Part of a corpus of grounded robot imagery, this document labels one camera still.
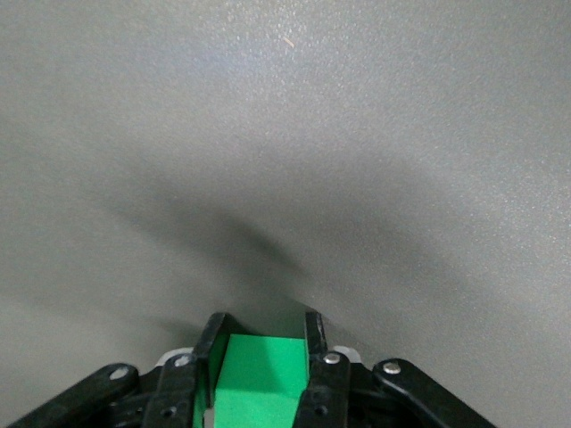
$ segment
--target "gray table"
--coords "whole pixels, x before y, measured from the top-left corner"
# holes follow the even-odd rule
[[[0,424],[211,312],[571,410],[569,2],[4,2]]]

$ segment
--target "metal screw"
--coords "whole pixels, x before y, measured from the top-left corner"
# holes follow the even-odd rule
[[[175,360],[175,367],[186,366],[190,363],[190,357],[188,355],[182,355]]]
[[[339,357],[339,354],[335,354],[334,352],[329,352],[323,358],[323,360],[328,364],[337,364],[339,361],[341,361],[341,357]]]
[[[383,371],[389,375],[397,375],[401,372],[401,366],[396,362],[388,362],[383,364]]]
[[[165,419],[168,419],[170,417],[173,417],[176,413],[177,413],[176,407],[174,407],[174,406],[173,407],[167,407],[161,411],[161,416],[164,417]]]
[[[111,379],[112,381],[116,381],[117,379],[125,377],[127,373],[128,373],[128,368],[119,367],[117,370],[115,370],[113,373],[109,375],[109,379]]]

